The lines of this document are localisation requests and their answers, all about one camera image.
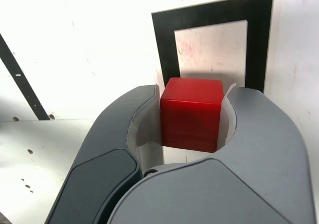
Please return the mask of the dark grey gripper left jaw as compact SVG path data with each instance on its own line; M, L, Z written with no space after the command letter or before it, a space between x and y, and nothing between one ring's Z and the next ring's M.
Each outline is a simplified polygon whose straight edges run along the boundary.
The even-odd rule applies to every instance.
M104 224L143 173L164 163L158 85L136 87L93 122L46 219Z

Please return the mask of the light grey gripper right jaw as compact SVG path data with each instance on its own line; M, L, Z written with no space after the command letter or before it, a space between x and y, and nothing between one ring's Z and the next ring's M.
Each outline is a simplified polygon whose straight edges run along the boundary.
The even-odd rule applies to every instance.
M224 98L226 144L157 172L117 203L111 224L311 224L305 142L291 118L258 90Z

